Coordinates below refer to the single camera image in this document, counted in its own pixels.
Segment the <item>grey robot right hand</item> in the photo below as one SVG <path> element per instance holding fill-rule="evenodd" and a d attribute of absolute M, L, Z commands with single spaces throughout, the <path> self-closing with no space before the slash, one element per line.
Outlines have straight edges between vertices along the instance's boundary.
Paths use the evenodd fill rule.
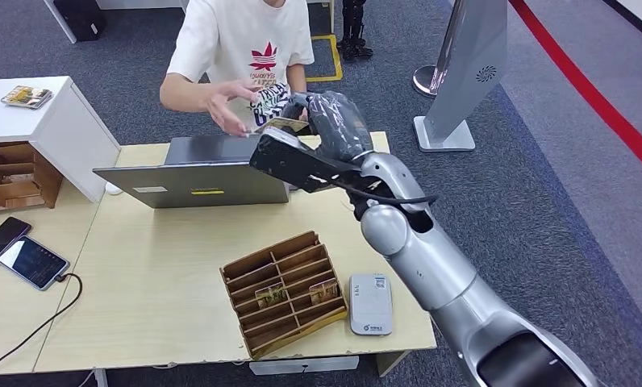
<path fill-rule="evenodd" d="M 311 134 L 320 138 L 315 153 L 329 159 L 352 162 L 374 150 L 365 119 L 356 104 L 336 91 L 295 92 L 283 106 L 281 116 L 299 119 L 306 110 Z"/>

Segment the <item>person's right hand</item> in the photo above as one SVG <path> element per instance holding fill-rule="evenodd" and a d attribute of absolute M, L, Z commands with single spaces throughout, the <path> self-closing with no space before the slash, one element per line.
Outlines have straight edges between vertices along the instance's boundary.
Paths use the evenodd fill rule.
<path fill-rule="evenodd" d="M 198 85 L 202 91 L 202 103 L 210 113 L 213 121 L 227 134 L 248 137 L 250 130 L 242 120 L 228 107 L 234 99 L 257 102 L 260 87 L 247 81 L 226 81 Z"/>

